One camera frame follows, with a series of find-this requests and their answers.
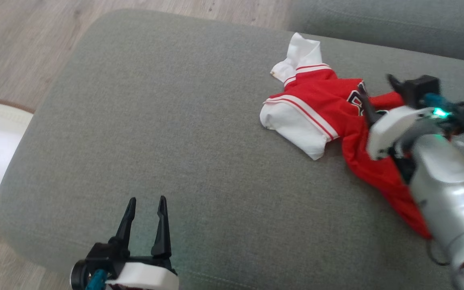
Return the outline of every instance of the glowing green led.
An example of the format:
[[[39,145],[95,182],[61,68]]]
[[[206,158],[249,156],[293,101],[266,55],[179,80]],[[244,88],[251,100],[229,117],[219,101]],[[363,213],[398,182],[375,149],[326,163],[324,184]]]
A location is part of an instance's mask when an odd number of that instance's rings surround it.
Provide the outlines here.
[[[435,114],[436,116],[440,116],[441,118],[445,118],[449,115],[449,113],[445,112],[440,108],[434,108],[433,114]]]

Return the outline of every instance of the wooden floor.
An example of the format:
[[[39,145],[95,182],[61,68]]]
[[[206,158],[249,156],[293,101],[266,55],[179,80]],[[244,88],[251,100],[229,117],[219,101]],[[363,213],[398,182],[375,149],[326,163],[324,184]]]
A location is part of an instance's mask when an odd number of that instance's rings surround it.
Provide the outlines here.
[[[138,8],[285,29],[291,0],[0,0],[0,99],[37,108],[83,33],[101,15]],[[1,290],[67,290],[0,237]]]

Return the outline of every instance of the blue cable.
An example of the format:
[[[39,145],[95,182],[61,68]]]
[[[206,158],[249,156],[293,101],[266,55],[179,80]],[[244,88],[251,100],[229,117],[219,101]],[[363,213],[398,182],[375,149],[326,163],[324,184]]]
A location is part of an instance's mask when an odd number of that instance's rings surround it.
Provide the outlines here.
[[[107,286],[105,281],[107,281],[107,272],[98,269],[94,272],[94,275],[92,275],[91,281],[85,290],[105,290]]]

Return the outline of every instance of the gray fabric surface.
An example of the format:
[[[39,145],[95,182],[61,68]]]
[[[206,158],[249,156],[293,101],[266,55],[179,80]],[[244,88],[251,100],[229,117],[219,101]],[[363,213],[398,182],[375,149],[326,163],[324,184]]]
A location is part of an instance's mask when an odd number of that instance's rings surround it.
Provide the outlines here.
[[[292,33],[122,10],[80,41],[0,187],[0,229],[21,255],[69,272],[115,234],[147,255],[165,195],[182,289],[446,289],[448,270],[335,141],[313,162],[264,129],[269,70]],[[324,60],[363,77],[431,74],[464,99],[464,61],[325,37]]]
[[[290,28],[464,59],[464,1],[295,0]]]

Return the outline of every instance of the red and white clothing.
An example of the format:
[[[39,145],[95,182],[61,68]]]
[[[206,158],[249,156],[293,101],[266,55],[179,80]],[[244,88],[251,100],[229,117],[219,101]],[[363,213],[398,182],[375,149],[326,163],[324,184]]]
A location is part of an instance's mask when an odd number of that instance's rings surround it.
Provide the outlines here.
[[[366,152],[369,129],[357,98],[362,79],[339,79],[322,63],[320,43],[298,33],[291,39],[287,59],[274,66],[272,75],[284,82],[284,92],[264,102],[260,112],[263,126],[276,130],[313,160],[323,155],[327,142],[342,138],[343,156],[350,169],[379,189],[413,229],[430,238],[393,161],[374,161]],[[377,110],[403,105],[395,92],[371,97],[370,102]]]

